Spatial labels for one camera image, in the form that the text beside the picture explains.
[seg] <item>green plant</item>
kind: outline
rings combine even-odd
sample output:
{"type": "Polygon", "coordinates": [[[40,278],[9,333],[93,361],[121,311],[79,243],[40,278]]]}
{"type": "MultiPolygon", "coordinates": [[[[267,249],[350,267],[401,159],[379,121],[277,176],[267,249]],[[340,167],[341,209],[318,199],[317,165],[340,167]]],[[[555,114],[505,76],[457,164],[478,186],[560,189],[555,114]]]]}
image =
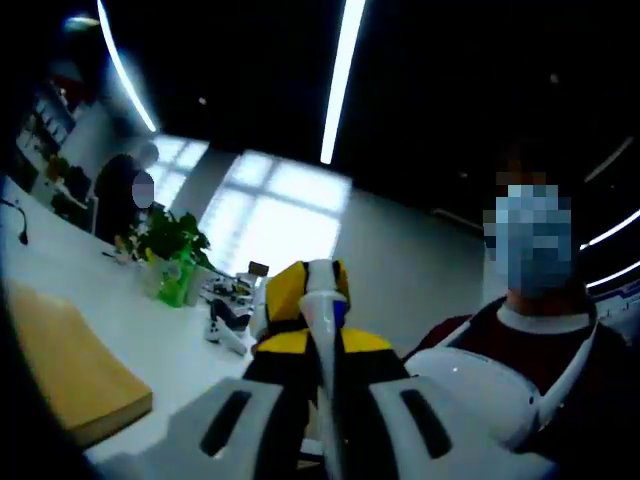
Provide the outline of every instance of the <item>green plant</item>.
{"type": "Polygon", "coordinates": [[[191,242],[192,256],[197,265],[213,270],[203,249],[209,247],[209,239],[198,229],[196,218],[187,213],[176,219],[171,212],[154,212],[149,219],[149,228],[142,234],[134,230],[125,245],[135,257],[146,259],[147,248],[165,260],[182,250],[191,242]]]}

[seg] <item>dark clothing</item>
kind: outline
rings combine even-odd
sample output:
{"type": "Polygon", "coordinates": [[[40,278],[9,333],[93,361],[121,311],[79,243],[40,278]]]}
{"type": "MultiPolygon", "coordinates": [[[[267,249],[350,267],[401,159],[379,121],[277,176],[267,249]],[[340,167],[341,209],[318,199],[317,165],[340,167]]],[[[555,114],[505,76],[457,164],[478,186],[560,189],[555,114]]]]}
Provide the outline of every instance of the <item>dark clothing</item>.
{"type": "Polygon", "coordinates": [[[137,174],[133,158],[118,155],[98,175],[94,193],[99,199],[96,236],[101,240],[113,243],[116,235],[129,232],[139,210],[131,193],[137,174]]]}
{"type": "MultiPolygon", "coordinates": [[[[452,346],[513,368],[542,394],[591,333],[591,327],[556,335],[525,333],[501,323],[496,312],[497,308],[474,318],[452,346]]],[[[435,346],[468,318],[454,317],[434,327],[407,358],[435,346]]],[[[587,363],[563,407],[522,450],[539,453],[571,473],[593,473],[594,468],[602,468],[611,474],[623,464],[633,465],[640,428],[638,371],[622,337],[599,325],[587,363]]]]}

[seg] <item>black cable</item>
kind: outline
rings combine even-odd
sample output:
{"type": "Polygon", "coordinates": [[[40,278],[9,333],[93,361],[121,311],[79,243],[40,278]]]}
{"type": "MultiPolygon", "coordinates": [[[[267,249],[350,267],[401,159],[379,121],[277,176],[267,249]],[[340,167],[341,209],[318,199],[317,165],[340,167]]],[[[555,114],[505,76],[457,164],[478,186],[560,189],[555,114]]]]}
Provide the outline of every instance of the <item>black cable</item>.
{"type": "Polygon", "coordinates": [[[22,210],[22,208],[19,205],[16,205],[15,203],[11,203],[5,200],[4,198],[0,198],[0,204],[7,205],[8,207],[11,207],[11,208],[15,208],[22,214],[22,220],[24,220],[24,226],[22,227],[22,232],[20,232],[20,235],[18,235],[18,238],[20,239],[21,244],[29,245],[29,237],[27,236],[27,215],[26,213],[24,213],[24,210],[22,210]]]}

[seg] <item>white collar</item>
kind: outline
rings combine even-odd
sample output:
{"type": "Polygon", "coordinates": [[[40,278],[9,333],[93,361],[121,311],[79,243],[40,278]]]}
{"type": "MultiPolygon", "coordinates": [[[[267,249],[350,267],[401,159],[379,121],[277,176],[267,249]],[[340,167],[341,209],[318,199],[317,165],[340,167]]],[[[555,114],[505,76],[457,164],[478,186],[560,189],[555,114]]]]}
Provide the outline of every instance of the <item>white collar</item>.
{"type": "Polygon", "coordinates": [[[528,317],[514,312],[504,304],[496,314],[503,325],[514,330],[537,335],[558,335],[575,332],[591,324],[587,313],[560,315],[557,317],[528,317]]]}

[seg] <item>face mask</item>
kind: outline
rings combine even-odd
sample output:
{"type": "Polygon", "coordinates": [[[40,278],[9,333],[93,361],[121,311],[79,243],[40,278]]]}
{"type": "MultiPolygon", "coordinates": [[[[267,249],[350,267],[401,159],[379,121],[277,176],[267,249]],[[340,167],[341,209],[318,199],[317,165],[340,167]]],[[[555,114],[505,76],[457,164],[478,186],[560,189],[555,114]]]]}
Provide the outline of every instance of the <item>face mask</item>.
{"type": "Polygon", "coordinates": [[[571,276],[571,210],[557,185],[509,185],[485,235],[495,237],[490,256],[498,275],[524,297],[540,297],[571,276]]]}

